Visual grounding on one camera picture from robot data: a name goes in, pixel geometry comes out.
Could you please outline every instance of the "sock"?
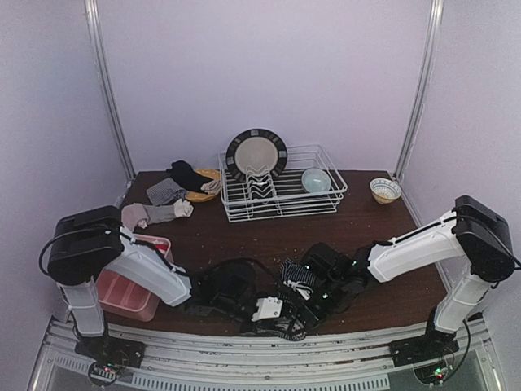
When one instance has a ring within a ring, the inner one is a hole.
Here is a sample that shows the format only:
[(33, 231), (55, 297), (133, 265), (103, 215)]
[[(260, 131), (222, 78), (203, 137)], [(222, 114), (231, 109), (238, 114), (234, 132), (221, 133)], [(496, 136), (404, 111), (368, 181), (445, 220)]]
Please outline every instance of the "sock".
[(190, 217), (194, 207), (188, 201), (177, 200), (173, 205), (150, 206), (143, 205), (148, 215), (148, 224), (171, 222), (179, 217)]
[(127, 205), (121, 210), (121, 222), (134, 232), (134, 228), (147, 228), (148, 214), (142, 204)]
[(152, 205), (166, 205), (172, 200), (184, 200), (188, 191), (183, 189), (171, 178), (156, 183), (154, 186), (147, 189), (147, 196)]
[(206, 194), (219, 194), (219, 191), (221, 191), (221, 180), (215, 179), (211, 182), (205, 183), (201, 187), (201, 190)]
[(204, 194), (204, 191), (201, 190), (201, 187), (205, 183), (212, 181), (211, 178), (197, 174), (192, 169), (192, 166), (186, 163), (184, 160), (178, 160), (175, 163), (172, 163), (172, 168), (167, 169), (166, 172), (169, 173), (170, 177), (181, 187), (189, 191), (195, 191), (197, 193)]

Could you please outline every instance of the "white wall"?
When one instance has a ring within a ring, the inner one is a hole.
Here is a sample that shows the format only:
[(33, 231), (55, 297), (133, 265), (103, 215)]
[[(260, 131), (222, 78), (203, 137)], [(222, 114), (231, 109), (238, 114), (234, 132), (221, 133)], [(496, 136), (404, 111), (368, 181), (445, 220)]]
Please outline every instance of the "white wall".
[(394, 169), (430, 0), (103, 0), (136, 169), (216, 166), (243, 130), (321, 143), (341, 168)]
[[(474, 196), (503, 215), (521, 257), (521, 2), (445, 3), (426, 110), (405, 190), (422, 222)], [(461, 262), (443, 264), (454, 280)], [(485, 311), (509, 390), (519, 389), (521, 274)]]
[(126, 181), (82, 0), (2, 1), (0, 58), (0, 389), (19, 391), (57, 304), (40, 248), (60, 217), (114, 203)]

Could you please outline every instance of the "white wire dish rack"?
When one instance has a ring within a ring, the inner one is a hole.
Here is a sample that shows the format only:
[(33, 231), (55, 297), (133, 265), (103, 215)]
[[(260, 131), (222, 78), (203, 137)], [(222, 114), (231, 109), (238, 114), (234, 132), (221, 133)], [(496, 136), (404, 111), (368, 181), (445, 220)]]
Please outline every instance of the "white wire dish rack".
[[(278, 217), (309, 216), (336, 212), (348, 185), (326, 151), (318, 145), (289, 147), (286, 168), (277, 178), (268, 166), (247, 168), (246, 181), (233, 178), (226, 167), (226, 153), (219, 154), (221, 199), (230, 222)], [(302, 187), (306, 169), (322, 169), (331, 179), (329, 191), (307, 193)]]

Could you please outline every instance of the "pink basket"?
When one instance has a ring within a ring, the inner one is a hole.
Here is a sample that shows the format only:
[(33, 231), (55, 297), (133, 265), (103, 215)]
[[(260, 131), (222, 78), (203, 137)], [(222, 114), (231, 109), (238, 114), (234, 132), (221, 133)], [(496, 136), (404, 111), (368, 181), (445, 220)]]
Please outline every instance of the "pink basket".
[[(173, 263), (171, 243), (166, 238), (137, 235), (136, 238), (155, 244), (164, 257)], [(96, 281), (101, 307), (113, 314), (149, 322), (154, 318), (160, 299), (155, 294), (110, 270), (103, 270)]]

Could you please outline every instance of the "cloth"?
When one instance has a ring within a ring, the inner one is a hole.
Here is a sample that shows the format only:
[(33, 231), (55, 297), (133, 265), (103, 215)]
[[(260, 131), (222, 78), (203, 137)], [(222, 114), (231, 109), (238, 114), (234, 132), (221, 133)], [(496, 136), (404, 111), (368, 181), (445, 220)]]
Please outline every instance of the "cloth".
[(142, 204), (127, 205), (121, 211), (121, 222), (132, 232), (136, 226), (147, 228), (148, 214)]
[(219, 191), (221, 191), (221, 180), (220, 179), (214, 179), (211, 182), (205, 183), (201, 190), (204, 191), (206, 194), (219, 194)]
[(315, 285), (317, 277), (302, 265), (296, 265), (291, 259), (286, 259), (278, 268), (280, 272), (280, 279), (285, 283), (286, 281), (293, 281), (302, 283), (308, 287)]
[(177, 200), (173, 205), (151, 206), (143, 205), (148, 215), (148, 224), (171, 222), (180, 217), (190, 217), (194, 207), (188, 201)]
[(148, 199), (154, 206), (166, 205), (172, 200), (184, 200), (187, 194), (188, 191), (171, 178), (166, 178), (147, 189)]
[(192, 166), (184, 160), (178, 160), (172, 163), (172, 168), (167, 169), (166, 172), (169, 173), (170, 177), (182, 188), (195, 191), (196, 193), (204, 194), (205, 191), (202, 190), (202, 186), (212, 181), (211, 178), (197, 174), (194, 169), (192, 169)]

